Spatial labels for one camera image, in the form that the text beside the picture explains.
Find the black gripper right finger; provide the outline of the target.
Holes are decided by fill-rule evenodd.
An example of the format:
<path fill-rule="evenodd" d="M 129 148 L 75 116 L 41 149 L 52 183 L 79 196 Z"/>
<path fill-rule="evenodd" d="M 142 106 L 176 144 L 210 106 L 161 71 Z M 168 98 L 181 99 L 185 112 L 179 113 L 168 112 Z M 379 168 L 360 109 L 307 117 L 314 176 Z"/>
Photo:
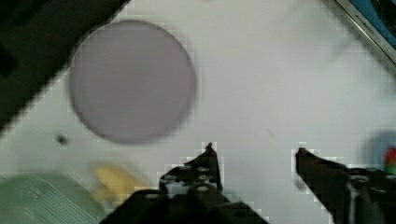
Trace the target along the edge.
<path fill-rule="evenodd" d="M 376 168 L 348 168 L 304 147 L 295 154 L 295 167 L 334 224 L 396 224 L 394 175 Z"/>

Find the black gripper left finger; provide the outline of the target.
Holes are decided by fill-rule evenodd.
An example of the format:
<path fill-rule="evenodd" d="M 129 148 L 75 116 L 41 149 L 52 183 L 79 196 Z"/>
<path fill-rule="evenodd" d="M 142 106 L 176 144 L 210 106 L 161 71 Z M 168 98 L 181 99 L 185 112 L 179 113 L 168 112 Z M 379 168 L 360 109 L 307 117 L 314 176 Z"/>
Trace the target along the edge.
<path fill-rule="evenodd" d="M 218 155 L 211 145 L 171 169 L 157 189 L 142 189 L 99 224 L 268 224 L 246 203 L 223 193 Z"/>

